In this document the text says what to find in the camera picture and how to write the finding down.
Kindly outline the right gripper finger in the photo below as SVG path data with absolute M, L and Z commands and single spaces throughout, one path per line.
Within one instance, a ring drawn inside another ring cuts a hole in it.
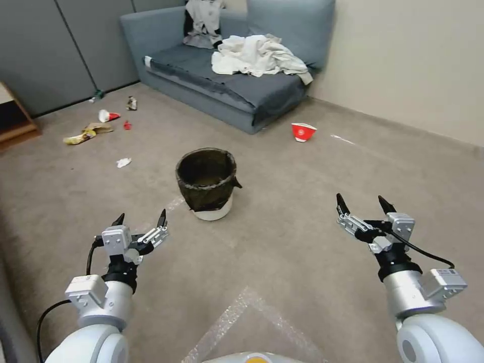
M 381 206 L 381 208 L 382 208 L 382 210 L 384 211 L 385 214 L 397 212 L 394 205 L 391 204 L 390 202 L 388 202 L 381 195 L 378 195 L 378 200 L 379 200 L 380 206 Z
M 336 194 L 336 210 L 338 224 L 354 237 L 377 237 L 379 230 L 351 214 L 343 196 Z

